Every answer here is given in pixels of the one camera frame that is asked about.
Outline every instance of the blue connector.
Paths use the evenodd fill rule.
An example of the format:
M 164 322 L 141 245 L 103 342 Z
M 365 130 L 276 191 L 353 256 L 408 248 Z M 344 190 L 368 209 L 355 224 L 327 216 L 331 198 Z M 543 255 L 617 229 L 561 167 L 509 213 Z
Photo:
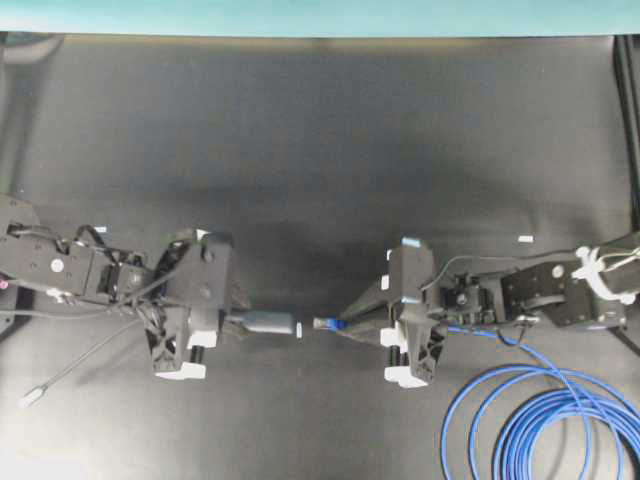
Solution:
M 348 323 L 344 320 L 338 320 L 337 318 L 314 318 L 313 328 L 314 330 L 331 330 L 337 332 L 347 328 Z

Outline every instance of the teal wall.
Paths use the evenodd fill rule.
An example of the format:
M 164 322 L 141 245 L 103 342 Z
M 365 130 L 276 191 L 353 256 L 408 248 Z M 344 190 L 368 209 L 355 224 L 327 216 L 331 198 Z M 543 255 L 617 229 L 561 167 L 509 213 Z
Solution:
M 268 37 L 640 32 L 640 0 L 0 0 L 10 31 Z

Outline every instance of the coiled blue cable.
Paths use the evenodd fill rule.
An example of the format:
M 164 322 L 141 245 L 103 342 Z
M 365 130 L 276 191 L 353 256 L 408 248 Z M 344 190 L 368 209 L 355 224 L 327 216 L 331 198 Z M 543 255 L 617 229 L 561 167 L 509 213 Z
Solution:
M 492 332 L 469 331 L 456 327 L 450 327 L 449 332 L 498 338 Z M 607 424 L 613 434 L 618 456 L 616 478 L 621 480 L 624 459 L 621 437 L 627 441 L 636 458 L 640 459 L 640 414 L 638 411 L 619 391 L 600 380 L 581 372 L 558 369 L 544 355 L 527 345 L 519 345 L 519 348 L 547 367 L 533 365 L 499 367 L 479 376 L 458 393 L 449 406 L 440 438 L 440 460 L 445 477 L 452 478 L 447 463 L 447 434 L 451 420 L 460 403 L 471 390 L 481 383 L 499 375 L 516 373 L 516 376 L 509 378 L 482 402 L 473 418 L 467 452 L 473 478 L 480 478 L 475 456 L 476 434 L 480 419 L 487 408 L 502 392 L 513 385 L 535 376 L 546 375 L 563 382 L 565 388 L 547 391 L 535 396 L 516 410 L 502 429 L 496 443 L 492 478 L 494 480 L 530 480 L 533 470 L 533 452 L 544 429 L 564 418 L 579 416 L 583 420 L 586 434 L 585 460 L 579 478 L 581 480 L 585 478 L 591 465 L 592 431 L 589 419 L 594 418 Z M 591 383 L 607 392 L 612 398 L 593 393 L 581 384 L 570 380 L 570 377 Z

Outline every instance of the black table surface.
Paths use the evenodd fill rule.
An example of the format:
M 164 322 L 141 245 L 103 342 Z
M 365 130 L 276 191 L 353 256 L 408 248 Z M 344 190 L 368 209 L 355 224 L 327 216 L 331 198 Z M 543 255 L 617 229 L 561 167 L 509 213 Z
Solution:
M 383 379 L 381 349 L 313 332 L 311 318 L 337 313 L 384 273 L 403 235 L 442 262 L 630 231 L 612 48 L 610 37 L 69 35 L 43 62 L 7 65 L 3 121 L 17 126 L 5 129 L 5 154 L 16 142 L 14 191 L 43 223 L 65 234 L 104 225 L 111 244 L 152 259 L 180 228 L 229 231 L 254 306 L 292 311 L 305 328 L 302 340 L 223 342 L 206 354 L 207 379 L 182 383 L 151 375 L 144 336 L 131 331 L 20 411 L 19 396 L 123 320 L 25 322 L 0 342 L 0 468 L 22 478 L 440 478 L 455 392 L 490 366 L 529 359 L 451 335 L 436 382 L 401 390 Z M 523 234 L 535 242 L 518 243 Z M 613 336 L 541 326 L 529 342 L 640 401 L 638 359 Z M 483 422 L 484 478 L 499 426 L 543 388 L 518 388 Z M 450 434 L 455 478 L 468 478 L 465 422 L 478 398 Z M 611 478 L 613 443 L 598 433 L 592 478 Z M 579 422 L 541 442 L 536 478 L 577 474 Z

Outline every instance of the cable connector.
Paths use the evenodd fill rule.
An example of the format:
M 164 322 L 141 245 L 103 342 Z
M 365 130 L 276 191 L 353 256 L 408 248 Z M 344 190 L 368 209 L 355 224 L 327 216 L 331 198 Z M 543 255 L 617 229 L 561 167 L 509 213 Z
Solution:
M 331 330 L 332 332 L 337 332 L 339 330 L 344 330 L 347 328 L 347 322 L 344 320 L 338 320 L 337 318 L 320 318 L 315 317 L 313 319 L 313 329 L 314 330 Z
M 18 406 L 20 408 L 29 408 L 35 402 L 40 400 L 47 391 L 46 385 L 38 385 L 37 387 L 29 390 L 18 400 Z

